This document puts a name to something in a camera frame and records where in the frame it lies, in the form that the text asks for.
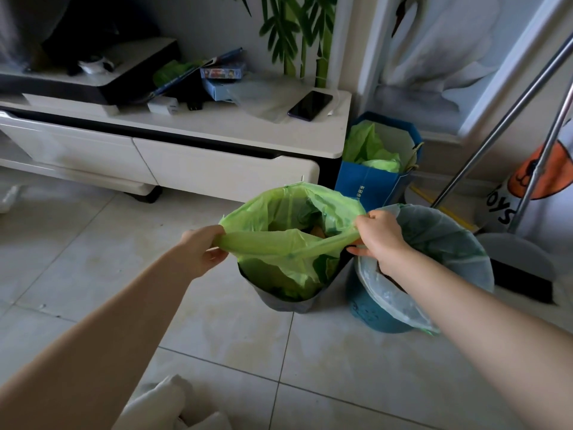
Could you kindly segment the person's left hand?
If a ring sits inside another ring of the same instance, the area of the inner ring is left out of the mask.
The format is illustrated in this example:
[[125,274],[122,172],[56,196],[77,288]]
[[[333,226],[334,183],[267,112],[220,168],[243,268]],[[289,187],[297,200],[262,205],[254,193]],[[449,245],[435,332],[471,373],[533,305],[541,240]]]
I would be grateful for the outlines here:
[[219,264],[205,264],[205,252],[219,248],[218,240],[225,235],[221,225],[210,225],[200,229],[185,231],[178,246],[182,249],[183,264],[190,272],[192,280],[197,279]]

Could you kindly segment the blue paper shopping bag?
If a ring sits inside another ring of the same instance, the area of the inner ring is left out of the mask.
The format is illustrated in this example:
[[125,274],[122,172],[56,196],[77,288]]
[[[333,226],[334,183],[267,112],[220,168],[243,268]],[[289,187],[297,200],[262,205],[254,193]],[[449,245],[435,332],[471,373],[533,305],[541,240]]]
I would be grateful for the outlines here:
[[335,190],[361,202],[365,210],[374,210],[399,202],[410,183],[412,172],[418,167],[423,140],[411,122],[365,112],[349,127],[367,120],[375,123],[376,133],[384,148],[398,153],[401,172],[389,173],[341,160]]

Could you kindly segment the blue cardboard box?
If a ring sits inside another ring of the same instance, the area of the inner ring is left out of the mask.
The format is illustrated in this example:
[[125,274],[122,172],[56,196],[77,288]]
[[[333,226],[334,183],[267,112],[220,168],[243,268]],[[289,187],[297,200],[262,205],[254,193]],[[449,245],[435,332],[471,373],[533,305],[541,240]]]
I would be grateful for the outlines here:
[[240,82],[240,79],[202,79],[202,85],[206,93],[213,101],[219,102],[233,102],[229,90]]

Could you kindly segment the translucent white bin liner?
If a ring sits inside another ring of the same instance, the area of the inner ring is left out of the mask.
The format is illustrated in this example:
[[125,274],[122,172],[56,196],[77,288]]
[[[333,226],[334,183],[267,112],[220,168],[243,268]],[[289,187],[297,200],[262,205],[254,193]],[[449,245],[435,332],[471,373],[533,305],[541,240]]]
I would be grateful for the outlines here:
[[[493,292],[494,277],[490,259],[477,238],[437,209],[394,204],[383,207],[392,213],[401,228],[405,242],[411,247],[408,254],[417,251],[442,267],[460,276],[484,291]],[[381,272],[378,261],[370,257],[355,257],[356,272],[369,296],[392,317],[430,334],[440,329],[432,322],[405,285],[391,276],[402,271],[414,273],[422,282],[433,283],[431,275],[423,269],[422,259],[405,258],[391,274]]]

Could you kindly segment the person's right hand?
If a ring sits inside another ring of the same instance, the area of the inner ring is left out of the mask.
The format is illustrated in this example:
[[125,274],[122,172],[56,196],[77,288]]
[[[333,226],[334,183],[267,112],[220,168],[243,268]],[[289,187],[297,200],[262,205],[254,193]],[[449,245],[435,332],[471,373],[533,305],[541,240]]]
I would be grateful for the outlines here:
[[381,272],[391,274],[403,264],[411,247],[405,242],[396,217],[389,211],[372,210],[357,216],[359,238],[351,245],[364,245],[376,254]]

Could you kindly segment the person's right forearm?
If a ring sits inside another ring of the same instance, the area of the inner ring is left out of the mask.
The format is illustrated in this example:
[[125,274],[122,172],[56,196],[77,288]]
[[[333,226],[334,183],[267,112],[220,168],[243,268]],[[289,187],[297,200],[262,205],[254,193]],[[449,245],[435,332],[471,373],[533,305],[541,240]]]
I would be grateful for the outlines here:
[[518,311],[407,247],[377,255],[391,276],[537,430],[573,430],[573,334]]

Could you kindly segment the bamboo wall decal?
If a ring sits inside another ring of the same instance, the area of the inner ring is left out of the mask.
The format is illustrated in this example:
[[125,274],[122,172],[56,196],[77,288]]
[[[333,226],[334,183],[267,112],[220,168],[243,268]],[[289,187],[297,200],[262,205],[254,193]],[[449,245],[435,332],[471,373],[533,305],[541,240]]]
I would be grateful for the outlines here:
[[286,76],[328,85],[338,0],[260,0],[258,37]]

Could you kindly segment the green plastic trash bag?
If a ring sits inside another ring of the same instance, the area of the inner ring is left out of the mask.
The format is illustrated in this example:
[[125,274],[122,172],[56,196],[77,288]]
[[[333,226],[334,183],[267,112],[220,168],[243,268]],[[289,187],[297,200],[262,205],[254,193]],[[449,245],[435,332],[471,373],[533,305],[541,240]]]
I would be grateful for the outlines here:
[[359,238],[355,219],[365,213],[356,199],[298,182],[268,190],[223,217],[218,245],[238,262],[278,267],[303,290],[335,273],[341,253]]

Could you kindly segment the white cartoon printed bag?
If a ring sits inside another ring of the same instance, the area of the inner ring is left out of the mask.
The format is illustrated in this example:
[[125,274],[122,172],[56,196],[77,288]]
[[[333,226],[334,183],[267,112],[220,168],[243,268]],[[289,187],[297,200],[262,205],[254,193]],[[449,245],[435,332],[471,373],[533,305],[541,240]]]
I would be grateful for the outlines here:
[[[476,207],[484,233],[506,233],[540,155],[531,157],[497,185]],[[515,234],[547,252],[573,262],[573,119],[560,130],[546,170]]]

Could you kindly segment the white TV cabinet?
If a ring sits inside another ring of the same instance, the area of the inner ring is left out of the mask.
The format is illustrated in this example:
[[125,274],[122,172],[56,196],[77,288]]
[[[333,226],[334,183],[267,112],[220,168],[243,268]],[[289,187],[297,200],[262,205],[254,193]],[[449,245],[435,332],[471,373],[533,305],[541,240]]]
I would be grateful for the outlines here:
[[0,168],[127,193],[152,203],[161,188],[246,202],[271,188],[310,182],[333,188],[352,95],[312,122],[258,119],[238,106],[182,104],[174,115],[130,106],[99,116],[0,98]]

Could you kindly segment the white power adapter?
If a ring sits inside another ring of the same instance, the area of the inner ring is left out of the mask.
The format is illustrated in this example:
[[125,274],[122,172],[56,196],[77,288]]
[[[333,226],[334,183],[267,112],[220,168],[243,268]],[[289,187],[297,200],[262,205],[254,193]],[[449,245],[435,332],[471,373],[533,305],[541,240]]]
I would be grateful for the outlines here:
[[147,102],[151,113],[171,116],[179,111],[179,101],[168,96],[157,96]]

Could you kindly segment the person's left forearm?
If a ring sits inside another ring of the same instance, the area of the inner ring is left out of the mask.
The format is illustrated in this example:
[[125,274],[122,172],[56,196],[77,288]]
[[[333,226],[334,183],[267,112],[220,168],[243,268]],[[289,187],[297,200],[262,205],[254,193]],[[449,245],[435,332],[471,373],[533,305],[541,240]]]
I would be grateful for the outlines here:
[[0,430],[111,430],[193,279],[178,245],[0,387]]

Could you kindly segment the blue thin book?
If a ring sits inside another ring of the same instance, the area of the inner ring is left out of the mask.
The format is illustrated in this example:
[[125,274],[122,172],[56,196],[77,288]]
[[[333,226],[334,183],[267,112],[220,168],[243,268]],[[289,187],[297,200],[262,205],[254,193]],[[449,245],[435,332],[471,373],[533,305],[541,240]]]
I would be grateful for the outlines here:
[[219,65],[223,64],[224,62],[230,62],[230,61],[235,60],[236,58],[241,56],[243,52],[244,52],[243,47],[239,47],[239,48],[233,49],[231,51],[228,51],[228,52],[226,52],[220,56],[213,57],[213,58],[207,59],[205,61],[202,61],[201,63],[199,63],[199,67],[185,72],[184,74],[171,80],[170,82],[168,82],[167,84],[164,84],[161,87],[156,87],[154,90],[152,90],[151,92],[144,95],[139,100],[139,102],[148,102],[149,100],[153,99],[154,97],[162,96],[164,93],[166,93],[171,88],[176,87],[179,84],[186,81],[189,77],[192,78],[196,72],[200,72],[199,69],[201,67],[219,66]]

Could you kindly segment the colourful printed box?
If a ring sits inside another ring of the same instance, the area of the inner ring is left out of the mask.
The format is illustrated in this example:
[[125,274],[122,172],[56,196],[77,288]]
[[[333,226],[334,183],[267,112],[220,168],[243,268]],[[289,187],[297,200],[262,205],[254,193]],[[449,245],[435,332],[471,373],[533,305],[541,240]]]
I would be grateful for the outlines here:
[[247,71],[245,63],[235,63],[220,66],[207,66],[199,69],[202,79],[219,81],[241,80]]

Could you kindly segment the black smartphone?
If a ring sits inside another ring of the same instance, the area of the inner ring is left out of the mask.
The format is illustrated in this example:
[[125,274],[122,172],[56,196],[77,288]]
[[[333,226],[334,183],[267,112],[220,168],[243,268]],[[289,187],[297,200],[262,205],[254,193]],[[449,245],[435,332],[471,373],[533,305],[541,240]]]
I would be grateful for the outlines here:
[[332,100],[332,94],[312,90],[291,107],[287,115],[305,122],[311,122]]

